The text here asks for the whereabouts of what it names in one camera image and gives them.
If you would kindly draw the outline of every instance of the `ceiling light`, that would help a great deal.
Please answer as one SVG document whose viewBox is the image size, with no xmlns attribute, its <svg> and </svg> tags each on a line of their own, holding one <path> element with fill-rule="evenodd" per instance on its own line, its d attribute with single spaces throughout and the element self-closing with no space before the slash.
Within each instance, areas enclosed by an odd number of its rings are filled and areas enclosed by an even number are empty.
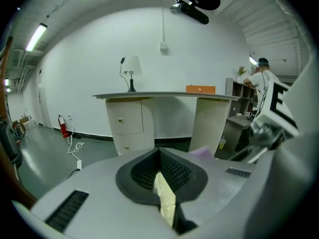
<svg viewBox="0 0 319 239">
<path fill-rule="evenodd" d="M 257 62 L 252 57 L 249 57 L 249 59 L 252 64 L 257 65 Z"/>
<path fill-rule="evenodd" d="M 47 25 L 40 23 L 40 26 L 36 29 L 36 31 L 34 32 L 33 36 L 31 37 L 31 40 L 28 44 L 28 46 L 26 47 L 26 51 L 32 51 L 33 48 L 35 47 L 36 43 L 38 42 L 38 40 L 40 39 L 41 35 L 44 33 L 44 31 L 47 29 Z"/>
</svg>

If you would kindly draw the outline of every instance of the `white wall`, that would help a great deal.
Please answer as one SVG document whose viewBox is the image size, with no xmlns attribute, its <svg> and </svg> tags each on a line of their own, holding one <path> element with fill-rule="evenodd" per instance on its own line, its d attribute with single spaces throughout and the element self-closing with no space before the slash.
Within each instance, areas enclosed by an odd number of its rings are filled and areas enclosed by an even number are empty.
<svg viewBox="0 0 319 239">
<path fill-rule="evenodd" d="M 8 93 L 7 98 L 11 121 L 19 121 L 25 113 L 23 94 Z"/>
<path fill-rule="evenodd" d="M 53 127 L 57 115 L 71 114 L 79 132 L 111 136 L 105 103 L 95 94 L 125 92 L 119 76 L 123 56 L 137 55 L 143 75 L 138 91 L 185 91 L 185 86 L 216 85 L 225 94 L 227 77 L 250 68 L 243 31 L 220 16 L 202 25 L 164 9 L 168 53 L 159 51 L 161 8 L 154 0 L 130 0 L 100 8 L 74 22 L 57 37 L 39 65 Z M 156 137 L 192 134 L 196 99 L 156 99 Z"/>
<path fill-rule="evenodd" d="M 23 100 L 26 108 L 26 114 L 30 115 L 36 122 L 43 123 L 37 90 L 38 71 L 34 70 L 23 90 Z"/>
</svg>

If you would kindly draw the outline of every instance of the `gray shelving unit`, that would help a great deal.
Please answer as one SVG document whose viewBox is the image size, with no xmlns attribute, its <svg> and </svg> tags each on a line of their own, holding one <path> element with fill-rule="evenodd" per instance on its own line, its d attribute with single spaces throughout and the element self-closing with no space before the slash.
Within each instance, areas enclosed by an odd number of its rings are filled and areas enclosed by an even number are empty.
<svg viewBox="0 0 319 239">
<path fill-rule="evenodd" d="M 218 158 L 228 158 L 230 153 L 242 149 L 248 142 L 245 132 L 251 120 L 246 119 L 246 112 L 252 112 L 255 101 L 256 90 L 244 84 L 235 82 L 233 78 L 226 79 L 226 95 L 240 97 L 237 101 L 231 101 L 228 111 L 228 119 L 225 124 L 223 136 L 226 140 L 223 151 L 219 151 Z"/>
</svg>

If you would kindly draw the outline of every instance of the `drawer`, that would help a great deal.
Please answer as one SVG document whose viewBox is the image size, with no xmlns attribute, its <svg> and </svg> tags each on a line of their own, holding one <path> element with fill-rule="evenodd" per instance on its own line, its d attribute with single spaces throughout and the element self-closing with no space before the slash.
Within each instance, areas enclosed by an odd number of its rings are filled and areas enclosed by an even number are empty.
<svg viewBox="0 0 319 239">
<path fill-rule="evenodd" d="M 186 92 L 193 93 L 208 93 L 215 94 L 215 86 L 199 86 L 199 85 L 189 85 L 186 86 Z"/>
<path fill-rule="evenodd" d="M 141 101 L 106 102 L 106 110 L 112 134 L 143 132 Z"/>
<path fill-rule="evenodd" d="M 154 133 L 113 134 L 116 151 L 121 155 L 130 152 L 154 148 Z"/>
</svg>

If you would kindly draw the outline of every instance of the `concrete floor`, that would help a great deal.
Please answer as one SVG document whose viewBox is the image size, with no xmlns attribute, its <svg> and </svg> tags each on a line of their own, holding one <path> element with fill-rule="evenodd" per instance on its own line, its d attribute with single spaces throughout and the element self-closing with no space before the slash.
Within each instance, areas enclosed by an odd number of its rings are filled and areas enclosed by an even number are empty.
<svg viewBox="0 0 319 239">
<path fill-rule="evenodd" d="M 73 148 L 78 142 L 85 143 L 75 155 L 83 161 L 83 166 L 117 157 L 113 142 L 91 139 L 73 139 Z M 157 144 L 188 151 L 190 142 Z M 67 154 L 68 142 L 61 133 L 50 128 L 37 126 L 28 129 L 21 141 L 23 161 L 19 167 L 20 179 L 25 188 L 36 198 L 42 197 L 50 189 L 68 178 L 77 168 L 77 159 Z"/>
</svg>

